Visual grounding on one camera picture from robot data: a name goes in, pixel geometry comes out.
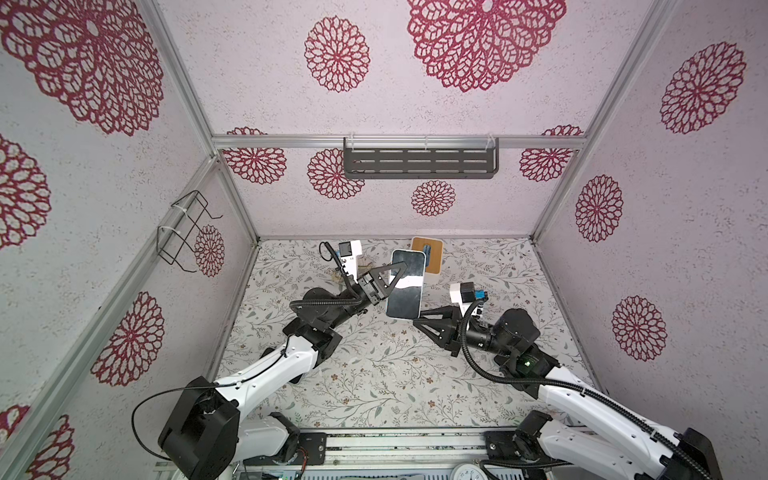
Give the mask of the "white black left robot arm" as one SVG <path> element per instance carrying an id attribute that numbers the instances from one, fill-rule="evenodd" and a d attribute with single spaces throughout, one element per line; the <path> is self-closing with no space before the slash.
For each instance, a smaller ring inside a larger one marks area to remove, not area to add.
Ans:
<path id="1" fill-rule="evenodd" d="M 159 435 L 161 450 L 188 479 L 216 479 L 231 464 L 260 457 L 294 460 L 298 427 L 277 412 L 256 422 L 247 416 L 327 360 L 341 341 L 337 327 L 386 300 L 405 273 L 403 262 L 374 268 L 339 294 L 313 288 L 291 302 L 295 317 L 280 346 L 235 374 L 213 382 L 198 377 L 182 389 Z"/>

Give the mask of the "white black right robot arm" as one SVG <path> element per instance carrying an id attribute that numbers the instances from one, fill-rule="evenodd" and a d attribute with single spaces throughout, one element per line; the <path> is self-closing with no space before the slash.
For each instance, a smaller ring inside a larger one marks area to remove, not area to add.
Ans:
<path id="1" fill-rule="evenodd" d="M 540 332 L 524 309 L 492 325 L 476 301 L 428 310 L 414 326 L 472 370 L 552 406 L 588 427 L 583 432 L 541 411 L 487 441 L 488 464 L 542 473 L 572 465 L 602 479 L 719 479 L 712 442 L 693 428 L 677 432 L 590 387 L 536 343 Z"/>

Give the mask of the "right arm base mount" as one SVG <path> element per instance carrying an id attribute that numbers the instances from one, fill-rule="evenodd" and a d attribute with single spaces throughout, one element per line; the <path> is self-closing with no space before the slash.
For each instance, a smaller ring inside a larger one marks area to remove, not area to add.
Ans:
<path id="1" fill-rule="evenodd" d="M 513 429 L 484 432 L 488 462 L 520 469 L 568 465 L 568 462 L 551 457 L 540 445 L 542 429 L 553 421 L 551 415 L 534 410 Z"/>

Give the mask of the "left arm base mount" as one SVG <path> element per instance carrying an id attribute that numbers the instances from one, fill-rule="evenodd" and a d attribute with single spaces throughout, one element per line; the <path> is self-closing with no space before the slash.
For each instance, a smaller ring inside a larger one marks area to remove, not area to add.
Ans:
<path id="1" fill-rule="evenodd" d="M 271 457 L 277 465 L 307 466 L 323 465 L 326 458 L 328 434 L 300 430 L 287 417 L 273 412 L 270 417 L 277 420 L 287 431 L 288 437 L 278 453 Z"/>

